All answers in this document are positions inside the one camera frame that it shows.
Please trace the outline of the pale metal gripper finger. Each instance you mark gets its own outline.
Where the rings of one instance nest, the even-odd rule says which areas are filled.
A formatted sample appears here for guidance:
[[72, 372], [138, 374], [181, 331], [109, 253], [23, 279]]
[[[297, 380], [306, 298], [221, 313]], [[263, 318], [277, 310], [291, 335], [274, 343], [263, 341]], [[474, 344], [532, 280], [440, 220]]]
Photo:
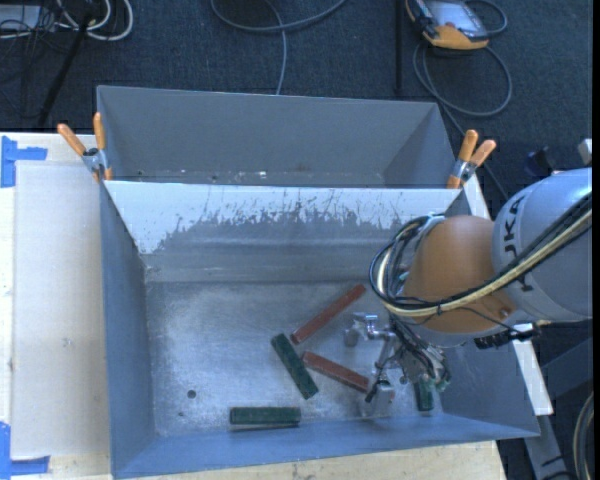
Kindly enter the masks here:
[[360, 339], [375, 340], [379, 337], [376, 325], [379, 316], [373, 313], [356, 312], [353, 314], [351, 325], [344, 331], [346, 347], [355, 347]]
[[388, 417], [395, 398], [395, 390], [385, 376], [378, 377], [362, 401], [364, 418]]

